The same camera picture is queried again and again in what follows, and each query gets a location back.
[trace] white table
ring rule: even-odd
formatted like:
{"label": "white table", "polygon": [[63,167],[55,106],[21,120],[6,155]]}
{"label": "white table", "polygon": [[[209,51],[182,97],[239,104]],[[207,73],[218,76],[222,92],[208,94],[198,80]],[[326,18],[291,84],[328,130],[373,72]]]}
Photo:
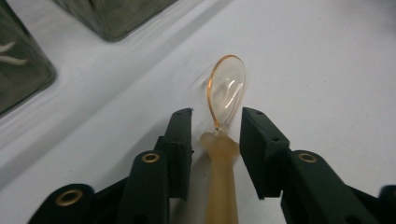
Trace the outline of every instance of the white table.
{"label": "white table", "polygon": [[[291,149],[318,153],[375,196],[396,183],[394,1],[179,0],[117,43],[50,0],[8,2],[57,79],[0,119],[0,223],[26,223],[64,185],[98,191],[124,178],[185,107],[194,108],[190,198],[172,200],[171,223],[204,223],[203,80],[229,53],[247,67],[242,105],[264,112]],[[234,174],[241,224],[285,223],[279,199],[259,201],[241,158]]]}

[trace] transparent spoon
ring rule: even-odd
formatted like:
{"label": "transparent spoon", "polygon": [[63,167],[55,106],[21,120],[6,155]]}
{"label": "transparent spoon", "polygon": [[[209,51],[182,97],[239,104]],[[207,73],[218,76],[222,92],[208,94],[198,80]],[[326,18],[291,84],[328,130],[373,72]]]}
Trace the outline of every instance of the transparent spoon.
{"label": "transparent spoon", "polygon": [[212,160],[206,224],[237,224],[233,159],[239,146],[227,136],[228,126],[242,97],[245,66],[234,55],[222,57],[207,83],[207,102],[215,124],[213,133],[204,133],[200,142]]}

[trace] spoon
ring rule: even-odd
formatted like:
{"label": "spoon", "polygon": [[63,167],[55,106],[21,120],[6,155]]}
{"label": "spoon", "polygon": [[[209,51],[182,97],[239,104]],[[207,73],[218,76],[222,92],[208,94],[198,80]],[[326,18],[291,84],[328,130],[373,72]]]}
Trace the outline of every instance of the spoon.
{"label": "spoon", "polygon": [[233,159],[239,155],[239,145],[227,132],[238,108],[245,78],[242,61],[234,55],[226,55],[217,62],[207,83],[207,102],[215,131],[202,134],[200,139],[212,160],[206,224],[238,223]]}

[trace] white surface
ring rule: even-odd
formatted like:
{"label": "white surface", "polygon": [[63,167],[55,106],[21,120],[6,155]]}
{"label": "white surface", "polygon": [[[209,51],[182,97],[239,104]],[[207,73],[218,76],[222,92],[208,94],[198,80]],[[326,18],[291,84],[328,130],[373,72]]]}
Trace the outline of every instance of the white surface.
{"label": "white surface", "polygon": [[[0,119],[0,223],[26,223],[69,183],[103,189],[151,150],[174,111],[193,107],[190,198],[172,223],[204,223],[211,121],[202,79],[224,54],[247,67],[243,105],[266,113],[292,149],[318,153],[377,195],[396,176],[396,4],[391,0],[179,0],[107,43],[51,1],[9,0],[56,66],[56,82]],[[239,136],[240,111],[230,130]],[[241,224],[285,223],[234,167]]]}

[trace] brass screw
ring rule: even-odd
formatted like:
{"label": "brass screw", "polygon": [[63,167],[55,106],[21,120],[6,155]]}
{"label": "brass screw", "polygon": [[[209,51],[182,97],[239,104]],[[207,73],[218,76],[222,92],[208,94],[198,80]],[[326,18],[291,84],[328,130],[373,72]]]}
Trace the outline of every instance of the brass screw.
{"label": "brass screw", "polygon": [[56,199],[56,204],[61,207],[66,207],[78,202],[84,193],[80,189],[70,189]]}
{"label": "brass screw", "polygon": [[315,163],[318,161],[318,159],[314,155],[305,152],[298,154],[298,158],[302,161],[311,162],[311,163]]}
{"label": "brass screw", "polygon": [[142,161],[146,163],[153,163],[156,162],[157,160],[160,159],[160,156],[156,153],[149,153],[146,154],[143,158]]}

